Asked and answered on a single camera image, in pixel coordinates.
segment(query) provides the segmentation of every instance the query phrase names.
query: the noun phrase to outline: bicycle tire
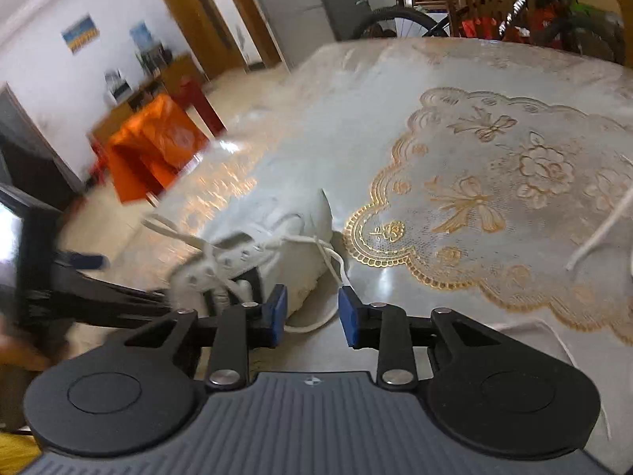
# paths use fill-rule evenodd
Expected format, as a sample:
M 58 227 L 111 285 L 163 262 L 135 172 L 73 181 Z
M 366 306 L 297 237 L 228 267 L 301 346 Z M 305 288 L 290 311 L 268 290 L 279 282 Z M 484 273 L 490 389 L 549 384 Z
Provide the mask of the bicycle tire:
M 624 47 L 605 27 L 583 14 L 556 18 L 546 28 L 534 34 L 534 44 L 546 47 L 552 43 L 557 35 L 568 33 L 575 29 L 588 30 L 602 39 L 613 54 L 613 62 L 619 65 L 624 64 Z
M 381 9 L 374 10 L 371 14 L 369 14 L 365 19 L 363 19 L 359 25 L 354 28 L 350 41 L 356 41 L 362 38 L 363 32 L 367 30 L 371 25 L 375 25 L 381 21 L 387 21 L 389 19 L 395 18 L 408 19 L 409 21 L 413 21 L 418 25 L 422 25 L 426 30 L 431 30 L 438 22 L 433 19 L 431 16 L 420 12 L 419 10 L 411 9 L 410 7 L 403 6 L 393 6 L 393 7 L 382 7 Z M 438 32 L 438 36 L 440 37 L 448 37 L 444 30 Z

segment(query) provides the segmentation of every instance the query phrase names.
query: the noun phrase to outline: picture on wall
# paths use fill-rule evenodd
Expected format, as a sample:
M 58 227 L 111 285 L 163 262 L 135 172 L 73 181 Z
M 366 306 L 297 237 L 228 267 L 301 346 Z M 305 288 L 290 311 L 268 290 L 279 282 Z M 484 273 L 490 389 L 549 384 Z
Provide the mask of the picture on wall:
M 66 44 L 74 55 L 81 50 L 81 48 L 99 37 L 99 30 L 95 27 L 93 19 L 87 15 L 72 27 L 68 28 L 68 30 L 62 32 L 61 36 L 64 37 L 64 41 L 66 41 Z

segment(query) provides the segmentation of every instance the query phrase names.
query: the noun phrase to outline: beige floor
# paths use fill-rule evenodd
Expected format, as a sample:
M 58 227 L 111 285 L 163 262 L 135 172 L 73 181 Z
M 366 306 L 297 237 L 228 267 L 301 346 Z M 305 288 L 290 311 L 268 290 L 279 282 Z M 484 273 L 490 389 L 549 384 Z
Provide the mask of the beige floor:
M 278 68 L 245 73 L 229 71 L 205 87 L 208 100 L 220 119 L 228 125 L 240 113 L 246 112 L 264 96 L 274 90 L 287 71 Z M 194 109 L 188 110 L 193 122 L 210 137 L 209 129 Z M 142 226 L 140 220 L 151 212 L 147 201 L 122 205 L 116 196 L 112 182 L 93 188 L 86 195 L 86 202 L 74 218 L 66 224 L 59 236 L 59 247 L 83 253 L 99 253 L 114 261 L 132 239 L 134 230 Z M 91 277 L 100 278 L 100 272 L 90 272 Z M 109 329 L 89 325 L 75 325 L 68 335 L 72 357 L 86 352 L 102 343 Z

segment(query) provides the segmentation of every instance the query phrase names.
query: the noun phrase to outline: white sneaker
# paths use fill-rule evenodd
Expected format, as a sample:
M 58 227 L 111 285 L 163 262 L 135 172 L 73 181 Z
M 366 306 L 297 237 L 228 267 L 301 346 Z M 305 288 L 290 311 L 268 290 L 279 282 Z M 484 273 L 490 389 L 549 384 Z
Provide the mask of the white sneaker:
M 277 283 L 287 287 L 290 316 L 327 269 L 339 283 L 349 283 L 343 260 L 329 244 L 332 212 L 323 190 L 246 196 L 210 222 L 202 238 L 180 234 L 157 215 L 144 225 L 201 250 L 171 273 L 169 297 L 176 306 L 194 307 L 202 316 L 220 314 L 232 303 L 261 303 Z M 331 266 L 332 258 L 340 264 L 342 280 Z M 335 314 L 336 308 L 318 323 L 287 326 L 286 331 L 316 330 Z

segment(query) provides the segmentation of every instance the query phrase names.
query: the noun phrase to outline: gray gripper base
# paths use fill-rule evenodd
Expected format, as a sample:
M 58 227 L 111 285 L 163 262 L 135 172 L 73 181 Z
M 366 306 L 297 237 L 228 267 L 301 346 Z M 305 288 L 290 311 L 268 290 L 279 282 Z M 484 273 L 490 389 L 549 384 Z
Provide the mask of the gray gripper base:
M 46 453 L 29 475 L 603 475 L 581 451 L 525 462 L 470 451 L 438 430 L 413 395 L 364 372 L 262 373 L 208 399 L 195 421 L 117 459 Z

